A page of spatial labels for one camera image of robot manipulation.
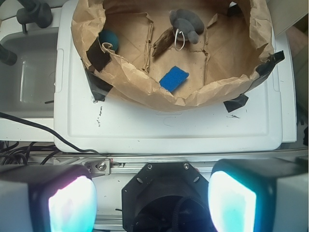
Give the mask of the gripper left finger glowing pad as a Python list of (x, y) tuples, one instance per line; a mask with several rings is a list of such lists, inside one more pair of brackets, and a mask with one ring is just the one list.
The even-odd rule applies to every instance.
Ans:
[(96, 214), (96, 187), (82, 165), (0, 168), (2, 232), (90, 232)]

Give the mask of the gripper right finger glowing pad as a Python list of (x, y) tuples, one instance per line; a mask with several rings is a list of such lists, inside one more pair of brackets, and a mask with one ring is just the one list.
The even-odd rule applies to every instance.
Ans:
[(307, 232), (307, 159), (221, 159), (208, 187), (211, 219), (219, 232)]

